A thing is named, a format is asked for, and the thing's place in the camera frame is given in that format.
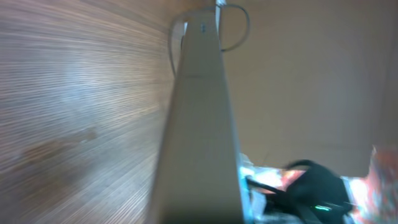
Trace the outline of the teal screen Galaxy smartphone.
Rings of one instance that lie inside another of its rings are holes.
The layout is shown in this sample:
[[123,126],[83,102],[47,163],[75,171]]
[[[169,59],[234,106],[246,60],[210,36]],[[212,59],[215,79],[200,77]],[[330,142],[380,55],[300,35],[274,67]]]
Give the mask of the teal screen Galaxy smartphone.
[[180,56],[147,209],[147,223],[252,223],[241,173],[217,5],[186,11]]

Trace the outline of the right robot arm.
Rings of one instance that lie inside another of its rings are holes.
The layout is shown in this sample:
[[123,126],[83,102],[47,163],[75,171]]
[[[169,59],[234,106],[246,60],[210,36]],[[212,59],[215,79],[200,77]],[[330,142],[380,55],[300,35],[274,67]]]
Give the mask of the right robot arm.
[[298,216],[304,223],[343,223],[343,218],[353,206],[341,177],[311,160],[297,160],[284,167],[293,171],[296,167],[306,169],[284,190],[262,184],[248,177],[251,187],[267,190],[266,200],[271,204],[266,212],[279,210]]

